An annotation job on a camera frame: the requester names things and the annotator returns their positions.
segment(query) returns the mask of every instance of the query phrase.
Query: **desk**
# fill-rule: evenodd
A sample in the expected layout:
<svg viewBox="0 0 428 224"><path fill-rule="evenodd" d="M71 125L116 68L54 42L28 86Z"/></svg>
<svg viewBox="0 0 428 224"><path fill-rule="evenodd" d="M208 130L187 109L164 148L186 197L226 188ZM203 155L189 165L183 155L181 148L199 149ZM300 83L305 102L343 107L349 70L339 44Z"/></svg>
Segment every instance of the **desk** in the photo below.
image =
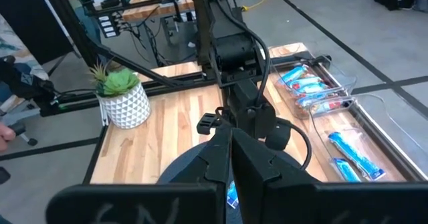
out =
<svg viewBox="0 0 428 224"><path fill-rule="evenodd" d="M140 3L143 1L148 1L148 0L130 0L130 3ZM150 6L137 7L134 9L126 10L122 14L122 16L125 21L140 21L148 17L148 15L157 7L158 9L152 14L152 16L175 14L175 8L173 4L168 4L164 6L162 6L161 4L153 4ZM194 9L193 1L180 0L179 9L180 9L180 12L193 10Z"/></svg>
<svg viewBox="0 0 428 224"><path fill-rule="evenodd" d="M140 3L143 1L148 1L148 0L130 0L130 3ZM192 0L179 0L178 6L179 6L180 13L187 13L187 12L193 11L195 8ZM168 27L166 18L174 16L175 14L176 14L176 11L175 11L174 4L167 3L167 4L153 4L145 7L137 7L134 9L129 9L124 11L124 13L122 14L122 17L127 22L138 22L138 23L140 21L144 21L148 17L160 17L160 24L163 27L165 38L167 40L168 45L171 46L172 43L171 43L169 32L172 29ZM147 30L143 25L139 27L139 32L140 32L140 40L147 50L146 51L147 59L150 62L159 64L157 61L158 59L157 49L154 49L154 46L152 46L152 41L150 40L151 36L147 33Z"/></svg>
<svg viewBox="0 0 428 224"><path fill-rule="evenodd" d="M306 48L301 43L295 43L271 48L270 53L274 58L297 50L306 51ZM176 76L197 72L199 69L194 63L185 63L158 68L155 71L166 76ZM279 117L308 131L308 121L293 117L274 87L272 79L267 82L264 94L274 105ZM152 114L144 124L131 130L121 130L113 125L108 127L90 183L156 183L162 172L180 154L212 137L199 135L196 125L204 113L213 113L221 103L221 91L217 85L150 98ZM338 121L358 124L350 114L341 115L337 119L327 119L326 124ZM405 181L398 168L374 142L368 141L365 144L365 150L374 153L371 156L376 156L373 161L381 162L387 172L383 181ZM313 155L307 171L320 181L339 181L330 164L326 148L316 141L312 146ZM285 151L303 163L306 145L297 132L292 132Z"/></svg>

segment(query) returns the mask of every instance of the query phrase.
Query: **person's hand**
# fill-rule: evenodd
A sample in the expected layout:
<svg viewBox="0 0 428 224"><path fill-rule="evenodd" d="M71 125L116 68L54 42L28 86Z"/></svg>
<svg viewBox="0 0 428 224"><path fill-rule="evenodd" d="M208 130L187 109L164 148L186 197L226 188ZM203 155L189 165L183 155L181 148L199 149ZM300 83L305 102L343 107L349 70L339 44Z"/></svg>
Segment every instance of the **person's hand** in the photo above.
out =
<svg viewBox="0 0 428 224"><path fill-rule="evenodd" d="M6 142L15 138L15 132L3 123L0 123L0 151L7 149Z"/></svg>

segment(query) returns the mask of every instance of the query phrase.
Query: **person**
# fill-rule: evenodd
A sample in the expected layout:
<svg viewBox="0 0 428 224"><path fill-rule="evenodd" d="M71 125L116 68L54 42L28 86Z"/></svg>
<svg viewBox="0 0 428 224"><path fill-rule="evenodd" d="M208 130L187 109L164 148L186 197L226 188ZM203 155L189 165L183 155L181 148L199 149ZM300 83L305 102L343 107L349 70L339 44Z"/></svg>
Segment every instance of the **person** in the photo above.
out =
<svg viewBox="0 0 428 224"><path fill-rule="evenodd" d="M7 149L7 142L15 138L15 132L3 123L0 123L0 152ZM11 224L0 215L0 224Z"/></svg>

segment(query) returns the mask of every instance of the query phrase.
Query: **potted plant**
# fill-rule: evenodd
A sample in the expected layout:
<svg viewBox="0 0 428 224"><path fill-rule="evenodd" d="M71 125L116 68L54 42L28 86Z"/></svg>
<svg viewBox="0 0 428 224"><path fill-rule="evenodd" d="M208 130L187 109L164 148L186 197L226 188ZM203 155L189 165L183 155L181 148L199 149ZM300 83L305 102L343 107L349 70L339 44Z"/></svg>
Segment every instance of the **potted plant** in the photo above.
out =
<svg viewBox="0 0 428 224"><path fill-rule="evenodd" d="M90 69L102 112L119 128L134 128L150 116L150 104L138 77L129 69L107 75L100 64Z"/></svg>

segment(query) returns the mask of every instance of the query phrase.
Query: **packaged freezer pop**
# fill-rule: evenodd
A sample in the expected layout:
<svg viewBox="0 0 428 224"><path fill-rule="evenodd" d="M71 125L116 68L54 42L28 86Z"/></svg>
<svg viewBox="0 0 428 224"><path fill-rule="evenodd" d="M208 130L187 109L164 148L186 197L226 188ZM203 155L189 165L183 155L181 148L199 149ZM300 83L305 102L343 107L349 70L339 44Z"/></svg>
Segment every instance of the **packaged freezer pop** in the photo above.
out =
<svg viewBox="0 0 428 224"><path fill-rule="evenodd" d="M288 87L293 88L295 90L298 90L301 87L306 86L308 84L317 84L317 83L321 83L321 82L322 82L322 80L320 77L312 76L312 77L306 77L306 78L293 80L288 84Z"/></svg>
<svg viewBox="0 0 428 224"><path fill-rule="evenodd" d="M238 207L238 204L239 204L238 194L236 192L234 181L230 183L229 189L227 190L227 204L229 204L234 209L236 209L236 207Z"/></svg>
<svg viewBox="0 0 428 224"><path fill-rule="evenodd" d="M313 102L315 102L317 100L323 100L323 99L327 98L327 96L328 95L325 93L310 94L310 95L307 95L306 97L303 97L303 98L296 100L296 105L299 108L307 108Z"/></svg>
<svg viewBox="0 0 428 224"><path fill-rule="evenodd" d="M357 149L345 141L343 135L339 132L333 132L328 135L328 139L336 148L344 154L349 160L351 160L358 170L362 172L362 175L371 181L377 181L383 177L386 173L383 169L380 169L375 163L371 162L367 157L361 155Z"/></svg>
<svg viewBox="0 0 428 224"><path fill-rule="evenodd" d="M294 69L290 70L289 72L287 72L281 77L280 79L281 84L287 84L288 82L297 80L298 78L301 78L305 74L308 74L307 66L303 65L303 66L295 67Z"/></svg>
<svg viewBox="0 0 428 224"><path fill-rule="evenodd" d="M361 182L358 175L355 173L351 165L343 158L333 158L333 163L336 165L344 180L348 182Z"/></svg>
<svg viewBox="0 0 428 224"><path fill-rule="evenodd" d="M314 94L328 89L328 86L324 83L313 83L302 86L298 90L293 91L293 95L298 98L303 98L308 94Z"/></svg>
<svg viewBox="0 0 428 224"><path fill-rule="evenodd" d="M312 115L326 113L330 110L338 109L342 106L342 102L323 102L321 104L313 105L311 109Z"/></svg>

